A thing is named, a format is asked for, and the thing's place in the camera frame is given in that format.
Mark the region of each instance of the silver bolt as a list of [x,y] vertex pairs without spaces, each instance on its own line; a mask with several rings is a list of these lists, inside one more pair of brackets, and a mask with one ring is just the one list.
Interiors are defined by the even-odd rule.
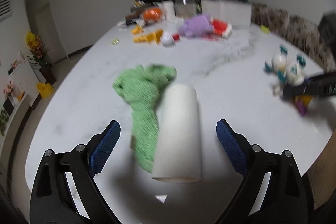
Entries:
[[260,147],[259,145],[253,145],[253,146],[252,146],[252,149],[253,149],[253,151],[255,151],[255,152],[260,152],[260,151],[261,151],[261,147]]
[[85,148],[85,145],[79,144],[79,145],[76,146],[76,151],[81,152],[81,151],[84,150],[84,148]]
[[51,149],[48,149],[47,151],[44,152],[44,155],[46,157],[49,157],[52,153],[53,153],[53,151]]
[[285,155],[286,155],[287,157],[291,157],[291,156],[292,156],[292,152],[289,151],[289,150],[285,150]]

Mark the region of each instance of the yellow basket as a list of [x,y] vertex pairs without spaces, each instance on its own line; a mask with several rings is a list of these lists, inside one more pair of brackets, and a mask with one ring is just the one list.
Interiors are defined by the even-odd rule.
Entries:
[[38,82],[36,86],[43,99],[49,97],[54,91],[53,86],[49,83],[43,84]]

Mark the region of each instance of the orange balloon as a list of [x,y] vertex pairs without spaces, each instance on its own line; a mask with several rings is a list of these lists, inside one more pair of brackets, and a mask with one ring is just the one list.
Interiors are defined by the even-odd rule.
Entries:
[[150,8],[147,9],[143,12],[142,14],[142,18],[144,20],[155,20],[155,21],[159,21],[162,17],[162,11],[160,8]]

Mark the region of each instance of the blue gripper pad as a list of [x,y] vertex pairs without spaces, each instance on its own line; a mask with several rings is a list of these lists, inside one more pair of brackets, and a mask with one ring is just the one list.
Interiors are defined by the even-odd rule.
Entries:
[[216,126],[216,133],[217,138],[221,142],[221,145],[229,157],[233,168],[237,173],[242,174],[245,177],[248,173],[246,167],[247,158],[234,137],[234,131],[231,127],[220,120]]
[[94,177],[95,174],[101,173],[107,159],[109,158],[113,148],[115,147],[120,137],[120,124],[115,122],[110,128],[107,128],[105,136],[96,146],[93,153],[90,155],[90,174]]

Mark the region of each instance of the green towel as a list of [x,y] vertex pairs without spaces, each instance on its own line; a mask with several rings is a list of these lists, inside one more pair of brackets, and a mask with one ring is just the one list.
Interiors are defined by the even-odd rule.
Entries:
[[159,133],[154,109],[160,92],[175,77],[176,69],[173,67],[151,65],[144,69],[143,66],[137,66],[123,71],[113,83],[114,90],[133,109],[135,156],[139,165],[150,173]]

